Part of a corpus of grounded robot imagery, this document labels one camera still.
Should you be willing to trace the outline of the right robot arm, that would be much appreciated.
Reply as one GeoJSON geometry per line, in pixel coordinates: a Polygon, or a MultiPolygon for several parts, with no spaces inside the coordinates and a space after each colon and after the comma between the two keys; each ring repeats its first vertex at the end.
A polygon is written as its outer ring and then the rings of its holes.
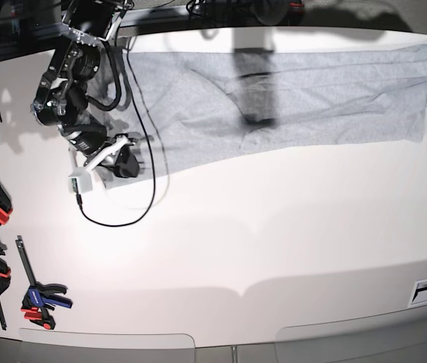
{"type": "Polygon", "coordinates": [[[71,149],[87,161],[118,178],[135,178],[139,162],[130,150],[134,139],[126,135],[109,136],[106,126],[89,111],[90,105],[109,112],[122,96],[119,70],[109,43],[118,30],[131,1],[73,1],[62,22],[67,34],[61,37],[48,69],[42,74],[31,110],[44,126],[55,126],[71,149]],[[115,98],[105,104],[88,95],[88,83],[101,66],[102,46],[108,57],[115,86],[115,98]]]}

